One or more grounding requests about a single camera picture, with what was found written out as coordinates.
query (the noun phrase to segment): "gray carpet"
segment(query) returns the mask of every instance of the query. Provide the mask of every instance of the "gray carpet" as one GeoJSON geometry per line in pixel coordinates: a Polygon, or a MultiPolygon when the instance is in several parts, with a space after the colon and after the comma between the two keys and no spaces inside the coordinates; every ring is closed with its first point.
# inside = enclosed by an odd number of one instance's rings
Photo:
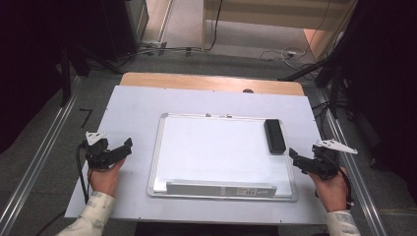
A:
{"type": "MultiPolygon", "coordinates": [[[[162,56],[140,55],[132,58],[124,71],[159,72],[198,75],[219,75],[242,78],[273,80],[284,78],[294,70],[281,61],[264,62],[255,58],[238,58],[193,53],[186,57],[184,53],[165,53],[162,56]]],[[[58,137],[47,161],[33,186],[30,195],[21,210],[10,235],[34,235],[44,224],[64,210],[71,198],[78,178],[75,151],[86,131],[97,129],[107,101],[114,86],[120,83],[121,76],[108,71],[93,71],[83,78],[79,97],[58,137]],[[80,108],[93,109],[86,126],[86,112],[80,108]]],[[[311,104],[319,102],[316,89],[311,82],[300,79],[311,104]]],[[[0,155],[0,208],[3,210],[13,190],[25,173],[45,136],[61,99],[58,92],[28,124],[19,138],[7,151],[0,155]]],[[[390,172],[369,168],[370,153],[356,125],[351,123],[339,110],[340,122],[349,144],[359,150],[356,162],[374,197],[375,204],[381,210],[381,216],[389,235],[417,235],[415,203],[411,200],[404,182],[390,172]]],[[[325,126],[328,137],[330,131],[325,126]]],[[[362,235],[372,235],[360,203],[352,209],[356,223],[362,235]]],[[[54,235],[74,219],[60,218],[43,235],[54,235]]],[[[110,220],[104,235],[134,235],[136,222],[110,220]]],[[[322,226],[285,225],[279,226],[281,236],[311,235],[323,231],[322,226]]]]}

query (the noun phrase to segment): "metal rail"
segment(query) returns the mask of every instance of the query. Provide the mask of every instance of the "metal rail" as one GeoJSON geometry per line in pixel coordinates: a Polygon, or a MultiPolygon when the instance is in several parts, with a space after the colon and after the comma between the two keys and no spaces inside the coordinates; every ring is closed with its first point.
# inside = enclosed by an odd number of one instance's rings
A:
{"type": "MultiPolygon", "coordinates": [[[[321,102],[328,101],[328,96],[322,89],[318,89],[319,99],[321,102]]],[[[334,135],[334,139],[341,144],[348,146],[348,143],[343,135],[338,120],[334,120],[330,112],[327,113],[327,121],[330,125],[330,129],[334,135]]],[[[366,187],[364,179],[358,166],[351,153],[342,152],[342,159],[346,165],[346,169],[349,173],[349,179],[352,183],[357,198],[361,204],[362,210],[368,220],[368,225],[371,229],[372,235],[376,236],[388,236],[384,224],[380,218],[380,214],[374,204],[371,194],[366,187]]]]}
{"type": "Polygon", "coordinates": [[[78,97],[79,88],[82,85],[82,80],[80,77],[76,77],[73,81],[73,95],[71,96],[70,100],[64,107],[61,107],[49,128],[45,138],[43,139],[39,149],[37,150],[36,154],[34,155],[30,166],[28,167],[27,171],[25,172],[24,177],[22,178],[21,182],[19,183],[18,187],[13,192],[12,196],[10,197],[9,201],[6,204],[6,208],[2,213],[0,218],[0,235],[8,235],[10,230],[13,227],[13,224],[16,221],[16,218],[19,215],[22,207],[26,199],[30,194],[30,190],[34,185],[40,171],[50,151],[52,150],[53,145],[55,144],[56,139],[58,138],[62,127],[67,120],[68,115],[71,112],[71,109],[78,97]]]}

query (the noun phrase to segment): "white sleeve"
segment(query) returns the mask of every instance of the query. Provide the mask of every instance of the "white sleeve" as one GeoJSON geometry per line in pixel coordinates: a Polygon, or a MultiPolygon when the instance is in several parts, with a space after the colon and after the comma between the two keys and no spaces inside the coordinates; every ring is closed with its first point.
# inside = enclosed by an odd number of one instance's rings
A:
{"type": "Polygon", "coordinates": [[[100,192],[92,192],[80,217],[57,236],[102,235],[104,225],[113,211],[115,199],[100,192]]]}
{"type": "Polygon", "coordinates": [[[328,212],[328,233],[330,236],[360,236],[349,210],[328,212]]]}

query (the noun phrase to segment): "whiteboard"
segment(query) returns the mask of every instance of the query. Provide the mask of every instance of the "whiteboard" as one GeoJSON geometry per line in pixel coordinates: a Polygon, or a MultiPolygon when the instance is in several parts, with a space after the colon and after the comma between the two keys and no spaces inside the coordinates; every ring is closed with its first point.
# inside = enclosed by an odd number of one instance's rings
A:
{"type": "Polygon", "coordinates": [[[148,193],[154,197],[295,201],[288,150],[269,153],[265,120],[163,114],[148,193]]]}

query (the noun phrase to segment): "hand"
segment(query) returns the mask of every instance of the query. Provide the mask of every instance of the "hand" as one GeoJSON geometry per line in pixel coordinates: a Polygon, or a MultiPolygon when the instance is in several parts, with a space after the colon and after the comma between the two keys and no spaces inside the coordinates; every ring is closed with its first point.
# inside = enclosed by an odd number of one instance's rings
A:
{"type": "Polygon", "coordinates": [[[313,173],[309,173],[309,176],[316,185],[317,195],[327,212],[346,209],[347,186],[340,172],[325,181],[313,173]]]}
{"type": "Polygon", "coordinates": [[[89,169],[89,183],[92,189],[114,198],[119,181],[119,169],[122,167],[125,159],[118,161],[110,169],[105,171],[89,169]]]}

